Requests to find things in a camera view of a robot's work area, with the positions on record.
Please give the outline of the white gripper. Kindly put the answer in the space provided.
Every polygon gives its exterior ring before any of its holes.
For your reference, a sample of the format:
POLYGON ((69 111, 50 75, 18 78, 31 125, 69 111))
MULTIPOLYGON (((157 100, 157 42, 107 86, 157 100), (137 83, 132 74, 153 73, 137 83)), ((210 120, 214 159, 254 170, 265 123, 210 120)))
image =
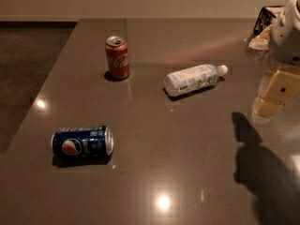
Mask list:
POLYGON ((256 116, 273 118, 300 92, 300 67, 286 65, 263 74, 252 111, 256 116))

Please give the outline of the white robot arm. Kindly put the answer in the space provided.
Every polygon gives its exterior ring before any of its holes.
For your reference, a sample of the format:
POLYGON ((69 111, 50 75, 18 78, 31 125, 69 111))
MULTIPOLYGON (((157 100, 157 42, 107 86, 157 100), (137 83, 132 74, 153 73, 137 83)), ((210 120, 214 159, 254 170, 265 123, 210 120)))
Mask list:
POLYGON ((263 7, 248 46, 276 62, 263 74, 252 106, 254 117, 271 119, 300 92, 300 0, 263 7))

